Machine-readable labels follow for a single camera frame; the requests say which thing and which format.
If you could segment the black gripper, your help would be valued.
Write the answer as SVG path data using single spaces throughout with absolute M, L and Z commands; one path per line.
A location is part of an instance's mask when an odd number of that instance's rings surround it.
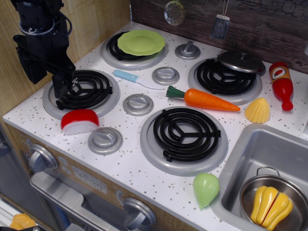
M 13 36 L 13 40 L 28 79 L 37 84 L 48 72 L 53 74 L 54 95 L 60 99 L 78 83 L 75 66 L 67 55 L 72 24 L 62 13 L 51 22 L 45 31 L 22 26 L 23 34 Z

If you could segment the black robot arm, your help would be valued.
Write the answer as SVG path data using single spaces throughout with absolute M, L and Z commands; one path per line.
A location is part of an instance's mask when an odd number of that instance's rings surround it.
M 52 74 L 54 95 L 62 98 L 76 83 L 75 66 L 67 55 L 71 21 L 61 0 L 13 0 L 21 35 L 13 37 L 19 61 L 33 84 Z

